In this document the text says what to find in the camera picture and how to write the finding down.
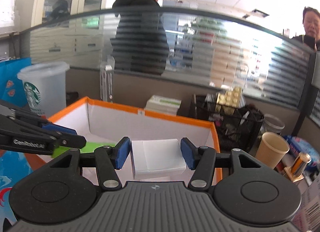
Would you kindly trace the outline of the green tube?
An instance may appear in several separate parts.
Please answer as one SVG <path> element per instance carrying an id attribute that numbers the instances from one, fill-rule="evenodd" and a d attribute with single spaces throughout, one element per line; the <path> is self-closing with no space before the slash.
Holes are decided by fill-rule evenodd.
<path id="1" fill-rule="evenodd" d="M 98 147 L 101 147 L 101 146 L 111 146 L 111 147 L 114 147 L 116 146 L 115 143 L 97 143 L 97 142 L 87 142 L 86 145 L 80 149 L 80 152 L 81 153 L 92 153 L 94 152 L 94 150 Z M 64 152 L 68 151 L 68 150 L 71 150 L 72 148 L 71 147 L 65 147 L 65 146 L 60 146 L 60 147 L 57 147 L 54 151 L 53 151 L 53 154 L 52 154 L 52 158 L 56 158 L 58 157 L 59 155 L 63 154 Z"/>

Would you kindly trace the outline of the white remote control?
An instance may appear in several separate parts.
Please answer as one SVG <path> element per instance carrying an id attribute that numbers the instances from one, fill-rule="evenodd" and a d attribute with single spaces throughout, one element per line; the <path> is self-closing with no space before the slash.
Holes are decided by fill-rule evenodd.
<path id="1" fill-rule="evenodd" d="M 180 175 L 186 169 L 177 139 L 134 140 L 131 162 L 136 180 Z"/>

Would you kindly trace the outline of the blue paper bag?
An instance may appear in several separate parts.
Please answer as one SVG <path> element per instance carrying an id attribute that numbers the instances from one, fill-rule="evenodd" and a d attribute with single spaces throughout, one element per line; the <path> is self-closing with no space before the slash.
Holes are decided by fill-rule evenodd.
<path id="1" fill-rule="evenodd" d="M 21 69 L 31 66 L 31 58 L 2 60 L 0 74 L 0 99 L 18 107 L 27 104 L 23 83 L 17 74 Z"/>

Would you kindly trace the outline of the blue printed desk mat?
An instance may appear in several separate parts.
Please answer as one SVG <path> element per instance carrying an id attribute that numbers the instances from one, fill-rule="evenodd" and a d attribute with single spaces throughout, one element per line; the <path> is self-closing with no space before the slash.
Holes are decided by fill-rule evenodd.
<path id="1" fill-rule="evenodd" d="M 21 152 L 1 150 L 1 231 L 7 228 L 3 227 L 5 219 L 9 224 L 16 222 L 16 218 L 9 204 L 9 193 L 12 187 L 25 176 L 32 173 L 32 169 L 25 155 Z"/>

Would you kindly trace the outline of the Starbucks plastic cup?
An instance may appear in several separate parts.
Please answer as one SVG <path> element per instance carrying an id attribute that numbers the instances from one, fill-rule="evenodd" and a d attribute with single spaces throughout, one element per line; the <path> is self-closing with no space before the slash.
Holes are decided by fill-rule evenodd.
<path id="1" fill-rule="evenodd" d="M 49 118 L 66 107 L 66 62 L 40 63 L 20 70 L 26 99 L 32 112 Z"/>

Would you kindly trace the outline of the black mesh organizer basket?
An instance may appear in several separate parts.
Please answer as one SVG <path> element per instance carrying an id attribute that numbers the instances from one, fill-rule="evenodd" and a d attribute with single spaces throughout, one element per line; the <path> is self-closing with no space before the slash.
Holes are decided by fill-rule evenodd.
<path id="1" fill-rule="evenodd" d="M 264 121 L 264 114 L 251 104 L 234 108 L 210 102 L 205 95 L 192 96 L 189 116 L 214 123 L 223 151 L 239 148 L 249 152 Z"/>

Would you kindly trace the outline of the stacked green white boxes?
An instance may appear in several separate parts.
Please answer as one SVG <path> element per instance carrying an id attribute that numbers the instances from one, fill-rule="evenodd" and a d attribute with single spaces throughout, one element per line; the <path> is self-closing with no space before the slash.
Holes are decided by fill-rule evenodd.
<path id="1" fill-rule="evenodd" d="M 153 95 L 144 109 L 176 116 L 180 106 L 181 100 Z"/>

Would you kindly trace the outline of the yellow pill blister pack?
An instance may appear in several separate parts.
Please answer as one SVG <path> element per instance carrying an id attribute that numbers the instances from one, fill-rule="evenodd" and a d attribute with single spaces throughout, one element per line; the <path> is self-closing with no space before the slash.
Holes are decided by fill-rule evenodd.
<path id="1" fill-rule="evenodd" d="M 233 108 L 242 108 L 246 105 L 240 86 L 227 90 L 224 94 L 218 93 L 216 103 Z"/>

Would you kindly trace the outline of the paper cup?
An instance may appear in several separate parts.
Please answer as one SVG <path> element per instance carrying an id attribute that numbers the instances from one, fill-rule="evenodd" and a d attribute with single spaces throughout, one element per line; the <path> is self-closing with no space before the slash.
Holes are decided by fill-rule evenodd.
<path id="1" fill-rule="evenodd" d="M 285 154 L 289 152 L 288 142 L 280 135 L 273 132 L 265 132 L 255 158 L 266 166 L 274 169 Z"/>

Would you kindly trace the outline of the white pen box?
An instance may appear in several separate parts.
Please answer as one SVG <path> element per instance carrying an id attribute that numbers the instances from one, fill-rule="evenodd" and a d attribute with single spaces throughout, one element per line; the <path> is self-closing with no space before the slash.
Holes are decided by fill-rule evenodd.
<path id="1" fill-rule="evenodd" d="M 100 99 L 105 102 L 113 102 L 115 60 L 107 56 L 106 60 L 100 63 Z"/>

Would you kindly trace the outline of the gold perfume bottle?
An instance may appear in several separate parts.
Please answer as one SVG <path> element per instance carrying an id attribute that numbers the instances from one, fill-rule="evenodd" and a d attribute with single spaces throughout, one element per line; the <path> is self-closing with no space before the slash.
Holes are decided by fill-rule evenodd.
<path id="1" fill-rule="evenodd" d="M 284 168 L 284 176 L 293 183 L 303 180 L 303 171 L 310 162 L 310 155 L 308 153 L 300 152 L 292 166 L 286 166 Z"/>

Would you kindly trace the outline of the blue tissue pack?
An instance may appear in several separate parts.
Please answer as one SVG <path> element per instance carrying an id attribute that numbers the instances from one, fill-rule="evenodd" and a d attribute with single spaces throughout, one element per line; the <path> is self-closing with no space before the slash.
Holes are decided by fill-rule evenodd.
<path id="1" fill-rule="evenodd" d="M 297 157 L 299 153 L 307 153 L 311 157 L 311 162 L 308 163 L 306 170 L 312 172 L 317 170 L 317 166 L 319 165 L 319 153 L 313 148 L 313 146 L 308 143 L 306 140 L 296 137 L 296 136 L 284 136 L 283 137 L 290 149 L 289 152 L 291 155 L 294 155 L 294 157 Z"/>

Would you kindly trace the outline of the person in black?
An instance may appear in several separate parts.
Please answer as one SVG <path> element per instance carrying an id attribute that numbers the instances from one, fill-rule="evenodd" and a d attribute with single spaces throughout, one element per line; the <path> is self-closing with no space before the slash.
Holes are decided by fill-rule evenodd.
<path id="1" fill-rule="evenodd" d="M 116 13 L 119 23 L 111 39 L 115 69 L 160 76 L 165 70 L 169 45 L 161 14 L 136 8 L 159 8 L 158 0 L 116 0 L 113 8 L 128 8 Z"/>

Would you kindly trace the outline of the purple spout pouch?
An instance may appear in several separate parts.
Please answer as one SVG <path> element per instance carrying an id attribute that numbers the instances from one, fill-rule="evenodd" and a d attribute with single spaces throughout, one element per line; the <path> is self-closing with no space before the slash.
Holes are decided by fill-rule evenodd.
<path id="1" fill-rule="evenodd" d="M 300 231 L 319 231 L 319 176 L 303 192 L 300 209 L 292 223 Z"/>

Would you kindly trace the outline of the woman with dark hair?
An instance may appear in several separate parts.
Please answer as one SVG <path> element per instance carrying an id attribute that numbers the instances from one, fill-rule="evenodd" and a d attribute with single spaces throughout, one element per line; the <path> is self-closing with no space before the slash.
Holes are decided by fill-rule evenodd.
<path id="1" fill-rule="evenodd" d="M 313 51 L 319 51 L 319 24 L 319 11 L 315 8 L 304 7 L 303 27 L 305 34 L 292 37 L 292 39 L 303 43 Z"/>

